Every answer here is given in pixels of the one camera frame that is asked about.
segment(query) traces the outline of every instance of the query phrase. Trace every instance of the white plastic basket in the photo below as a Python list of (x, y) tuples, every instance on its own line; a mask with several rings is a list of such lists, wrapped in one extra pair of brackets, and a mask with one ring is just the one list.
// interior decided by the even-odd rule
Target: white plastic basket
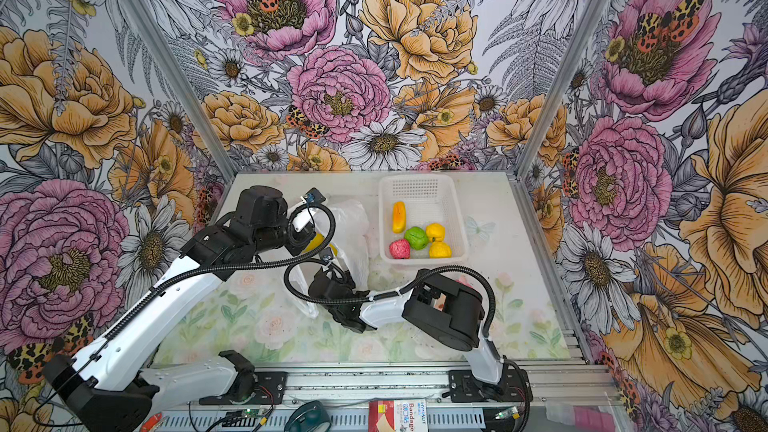
[[(451, 248), (451, 257), (429, 258), (427, 245), (422, 250), (411, 249), (411, 258), (392, 258), (389, 244), (403, 238), (402, 233), (392, 232), (392, 207), (400, 201), (406, 204), (406, 230), (426, 228), (433, 223), (446, 228), (445, 243)], [(466, 261), (469, 242), (453, 179), (437, 173), (382, 178), (379, 182), (379, 250), (384, 262), (396, 265), (434, 268)]]

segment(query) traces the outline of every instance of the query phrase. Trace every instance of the green fruit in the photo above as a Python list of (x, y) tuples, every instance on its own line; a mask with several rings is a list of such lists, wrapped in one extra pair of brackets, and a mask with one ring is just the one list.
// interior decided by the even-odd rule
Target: green fruit
[(414, 250), (421, 250), (429, 244), (429, 237), (427, 237), (427, 233), (421, 227), (410, 227), (406, 230), (403, 238), (408, 241), (408, 244)]

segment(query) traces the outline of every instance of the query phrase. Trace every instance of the yellow fruit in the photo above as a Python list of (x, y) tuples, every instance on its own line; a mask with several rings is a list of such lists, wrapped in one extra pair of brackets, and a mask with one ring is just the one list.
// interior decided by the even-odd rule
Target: yellow fruit
[(434, 242), (429, 246), (429, 258), (446, 258), (451, 256), (451, 248), (445, 242)]
[(446, 228), (440, 224), (429, 224), (425, 231), (430, 242), (442, 242), (446, 240)]
[[(318, 245), (322, 244), (322, 241), (324, 241), (325, 239), (326, 239), (326, 236), (321, 234), (320, 232), (318, 232), (317, 234), (315, 234), (315, 237), (312, 239), (312, 242), (310, 242), (310, 244), (306, 246), (306, 248), (304, 249), (302, 254), (304, 252), (309, 252), (313, 248), (315, 248)], [(334, 256), (339, 254), (339, 251), (336, 250), (336, 247), (334, 247), (333, 244), (330, 244), (330, 247), (331, 247), (331, 250), (333, 251), (333, 255)]]
[(395, 202), (392, 207), (392, 232), (402, 234), (406, 231), (406, 204)]

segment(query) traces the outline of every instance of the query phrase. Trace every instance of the red fruit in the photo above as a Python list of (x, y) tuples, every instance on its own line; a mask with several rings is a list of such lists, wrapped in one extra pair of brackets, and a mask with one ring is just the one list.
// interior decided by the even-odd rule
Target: red fruit
[(404, 238), (395, 240), (389, 244), (389, 253), (392, 254), (392, 258), (410, 258), (411, 245)]

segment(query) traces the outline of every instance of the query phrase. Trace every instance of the metal post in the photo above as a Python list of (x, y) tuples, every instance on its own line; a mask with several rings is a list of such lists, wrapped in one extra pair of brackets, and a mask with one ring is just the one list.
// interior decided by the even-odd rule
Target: metal post
[(608, 1), (587, 0), (587, 8), (574, 28), (571, 43), (568, 44), (565, 56), (560, 62), (560, 67), (558, 67), (558, 72), (554, 75), (552, 85), (549, 87), (549, 91), (547, 91), (547, 99), (544, 101), (542, 113), (539, 115), (533, 130), (531, 130), (531, 136), (528, 138), (528, 143), (525, 144), (523, 149), (523, 155), (515, 171), (518, 177), (525, 177), (525, 174), (530, 170), (533, 159), (538, 154), (538, 150), (544, 141), (544, 136), (547, 134), (547, 129), (558, 112), (565, 88), (576, 72), (579, 57), (584, 52), (584, 49), (586, 49), (587, 43), (592, 37), (594, 28), (598, 25), (600, 16)]
[(237, 174), (232, 161), (221, 145), (213, 127), (203, 114), (202, 105), (197, 99), (192, 85), (181, 70), (176, 56), (170, 50), (158, 22), (150, 14), (146, 0), (119, 0), (128, 13), (129, 23), (133, 23), (149, 52), (156, 58), (165, 77), (176, 92), (182, 107), (189, 114), (195, 129), (205, 142), (208, 152), (221, 170), (221, 175), (227, 184), (232, 183)]

